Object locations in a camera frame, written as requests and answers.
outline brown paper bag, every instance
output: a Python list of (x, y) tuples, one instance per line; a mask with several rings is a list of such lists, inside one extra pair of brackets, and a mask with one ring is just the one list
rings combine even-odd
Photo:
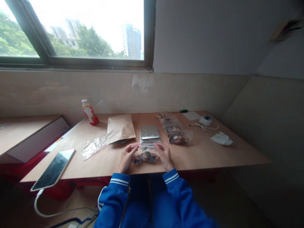
[(108, 145), (122, 139), (135, 138), (131, 114), (108, 118)]

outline kitchen scale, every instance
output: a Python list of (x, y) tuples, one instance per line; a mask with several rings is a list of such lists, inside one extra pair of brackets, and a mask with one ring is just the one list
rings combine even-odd
[(140, 127), (140, 143), (160, 143), (158, 128), (156, 125), (143, 125)]

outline blue pants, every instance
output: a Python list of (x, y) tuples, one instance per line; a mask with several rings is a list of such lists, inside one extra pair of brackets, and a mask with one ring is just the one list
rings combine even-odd
[(161, 175), (150, 177), (151, 200), (147, 177), (133, 175), (130, 194), (121, 228), (181, 227), (179, 212)]

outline sky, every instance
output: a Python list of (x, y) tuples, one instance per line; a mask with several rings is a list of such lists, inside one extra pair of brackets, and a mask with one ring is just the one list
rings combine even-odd
[[(69, 34), (65, 19), (78, 19), (109, 42), (115, 52), (123, 50), (122, 26), (132, 24), (142, 31), (143, 48), (143, 0), (29, 0), (41, 24), (51, 33), (50, 26), (61, 26)], [(4, 0), (0, 9), (16, 21)]]

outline bottle label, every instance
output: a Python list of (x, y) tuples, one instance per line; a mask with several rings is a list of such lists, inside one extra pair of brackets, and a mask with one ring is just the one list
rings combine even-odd
[(96, 124), (96, 123), (99, 122), (97, 116), (94, 113), (93, 106), (91, 104), (90, 105), (86, 105), (86, 106), (82, 106), (82, 110), (86, 114), (86, 116), (88, 118), (88, 121), (90, 123)]

